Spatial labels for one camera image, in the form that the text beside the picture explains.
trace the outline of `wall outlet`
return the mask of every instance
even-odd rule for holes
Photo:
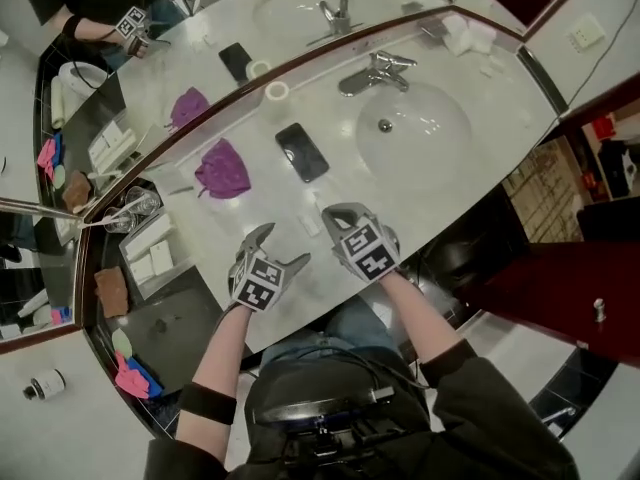
[[[593,14],[584,14],[571,27],[567,38],[571,45],[578,53],[584,52],[586,49],[596,44],[605,37],[604,30],[598,23]]]

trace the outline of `purple cloth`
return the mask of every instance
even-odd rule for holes
[[[209,108],[209,102],[195,87],[180,96],[171,111],[171,125],[182,128]]]
[[[216,199],[232,199],[251,188],[247,168],[227,139],[220,139],[202,157],[196,178],[204,185],[202,192],[208,190]]]

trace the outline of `chrome faucet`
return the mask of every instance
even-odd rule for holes
[[[362,91],[378,84],[386,84],[396,87],[401,92],[409,90],[409,82],[400,75],[401,72],[416,66],[415,60],[391,55],[384,51],[370,53],[371,65],[338,84],[338,89],[343,96],[355,96]]]
[[[334,11],[329,4],[322,0],[318,7],[329,23],[329,30],[334,36],[343,36],[351,32],[351,16],[349,15],[349,0],[340,0],[340,7]]]

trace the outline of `white sink basin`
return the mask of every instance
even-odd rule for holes
[[[329,24],[318,7],[321,1],[263,0],[253,11],[253,21],[269,37],[303,42],[319,39],[329,34]],[[340,0],[326,1],[333,9],[340,3]]]
[[[390,86],[373,90],[378,94],[356,127],[358,150],[371,173],[382,183],[416,191],[456,178],[472,136],[460,105],[430,85],[414,83],[406,93]]]

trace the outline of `phone screen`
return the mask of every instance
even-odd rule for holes
[[[218,56],[239,86],[249,81],[247,65],[251,62],[251,57],[240,43],[234,43],[225,48],[218,53]]]
[[[329,170],[329,164],[300,123],[276,134],[276,141],[302,181],[309,183]]]

